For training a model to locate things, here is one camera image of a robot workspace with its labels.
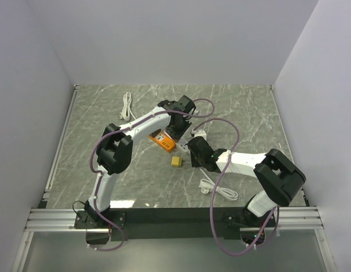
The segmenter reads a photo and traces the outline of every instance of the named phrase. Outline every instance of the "yellow cube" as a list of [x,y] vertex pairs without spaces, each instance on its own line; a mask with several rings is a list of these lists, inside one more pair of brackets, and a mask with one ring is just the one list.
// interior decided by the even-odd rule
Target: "yellow cube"
[[171,165],[173,167],[181,167],[182,166],[182,158],[181,157],[173,157]]

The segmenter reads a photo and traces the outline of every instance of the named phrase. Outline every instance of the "wall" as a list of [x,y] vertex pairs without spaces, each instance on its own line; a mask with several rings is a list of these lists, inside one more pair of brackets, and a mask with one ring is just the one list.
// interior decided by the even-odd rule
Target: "wall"
[[72,89],[27,3],[0,0],[0,271],[44,192]]
[[274,84],[317,0],[27,0],[76,84]]
[[351,271],[351,0],[319,1],[275,97],[339,271]]

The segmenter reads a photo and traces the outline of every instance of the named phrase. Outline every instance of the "marble tabletop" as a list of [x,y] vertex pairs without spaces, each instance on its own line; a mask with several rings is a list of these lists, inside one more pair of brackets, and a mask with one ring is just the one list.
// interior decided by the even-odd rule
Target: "marble tabletop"
[[[89,157],[109,123],[125,124],[119,119],[123,95],[132,94],[132,111],[136,117],[148,113],[159,101],[178,100],[182,95],[192,99],[206,97],[215,102],[213,117],[234,122],[241,141],[237,152],[262,153],[271,148],[291,158],[272,91],[269,86],[239,85],[92,85],[80,86],[66,130],[58,167],[48,200],[48,209],[68,209],[75,200],[86,201],[95,184],[89,169]],[[196,103],[200,114],[211,106]],[[192,126],[202,120],[192,118]],[[212,121],[204,126],[207,141],[213,147],[230,149],[236,140],[234,129],[227,123]],[[172,156],[181,156],[181,168],[170,165]],[[219,174],[207,173],[216,181]],[[148,138],[134,147],[132,163],[119,177],[112,194],[112,207],[209,207],[211,194],[198,188],[204,176],[191,167],[188,154],[178,150],[167,153]],[[215,206],[243,206],[262,190],[259,181],[249,176],[227,173],[220,186],[235,190],[237,201],[218,195]],[[305,206],[302,191],[292,206]]]

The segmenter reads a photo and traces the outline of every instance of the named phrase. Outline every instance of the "black end effector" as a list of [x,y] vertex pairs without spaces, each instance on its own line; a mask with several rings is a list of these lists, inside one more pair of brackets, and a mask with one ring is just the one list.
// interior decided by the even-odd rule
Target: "black end effector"
[[221,173],[216,162],[219,156],[227,151],[226,149],[217,149],[214,151],[201,136],[193,138],[187,145],[191,152],[192,167],[204,167],[208,172]]
[[254,172],[272,201],[287,207],[306,181],[305,175],[280,151],[270,150]]
[[[158,107],[184,113],[190,113],[191,110],[194,112],[196,109],[194,102],[185,95],[183,95],[178,101],[164,100],[159,102]],[[189,117],[184,117],[181,114],[170,113],[170,115],[170,124],[165,128],[165,132],[167,132],[172,139],[179,140],[192,123],[187,121],[190,119]]]
[[[119,130],[120,127],[110,124],[102,136]],[[132,139],[124,133],[118,133],[103,140],[96,150],[97,163],[103,166],[109,175],[123,172],[131,162]]]

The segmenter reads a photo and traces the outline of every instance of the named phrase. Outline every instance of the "white cable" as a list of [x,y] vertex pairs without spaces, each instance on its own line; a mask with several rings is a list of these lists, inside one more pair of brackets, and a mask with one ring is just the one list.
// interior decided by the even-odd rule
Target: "white cable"
[[130,92],[126,92],[126,94],[124,94],[123,96],[123,102],[124,102],[124,106],[123,106],[123,110],[120,113],[120,119],[124,119],[125,121],[129,121],[130,120],[130,115],[136,119],[136,117],[134,116],[134,114],[131,112],[131,93]]
[[[209,192],[213,191],[215,187],[215,183],[207,176],[206,173],[202,169],[200,171],[204,174],[204,176],[207,178],[203,178],[200,180],[199,186],[200,191],[203,194],[208,194]],[[230,201],[236,201],[238,199],[238,193],[234,190],[228,189],[228,188],[223,188],[223,187],[217,187],[216,192],[220,193],[222,196],[224,196],[226,199]]]

